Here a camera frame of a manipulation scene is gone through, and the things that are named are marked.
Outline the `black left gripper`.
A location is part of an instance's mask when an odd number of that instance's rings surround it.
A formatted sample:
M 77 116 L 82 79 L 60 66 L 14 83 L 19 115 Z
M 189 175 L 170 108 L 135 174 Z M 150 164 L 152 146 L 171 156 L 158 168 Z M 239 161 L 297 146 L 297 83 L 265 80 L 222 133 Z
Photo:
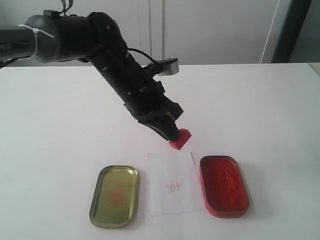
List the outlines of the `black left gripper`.
M 162 83 L 148 75 L 129 52 L 117 55 L 104 50 L 89 60 L 140 124 L 166 141 L 174 142 L 179 138 L 175 121 L 183 109 L 165 96 Z

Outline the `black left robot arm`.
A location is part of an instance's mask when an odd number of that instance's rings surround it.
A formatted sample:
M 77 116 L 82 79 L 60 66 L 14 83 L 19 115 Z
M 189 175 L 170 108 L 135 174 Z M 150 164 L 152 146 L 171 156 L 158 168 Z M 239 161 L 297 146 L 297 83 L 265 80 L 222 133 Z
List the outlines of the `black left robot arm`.
M 26 23 L 0 31 L 1 67 L 20 59 L 40 63 L 77 60 L 91 63 L 122 99 L 130 114 L 167 141 L 179 138 L 176 120 L 183 109 L 165 96 L 154 77 L 179 70 L 175 58 L 141 66 L 122 37 L 116 21 L 103 12 L 88 16 L 61 15 L 45 10 Z

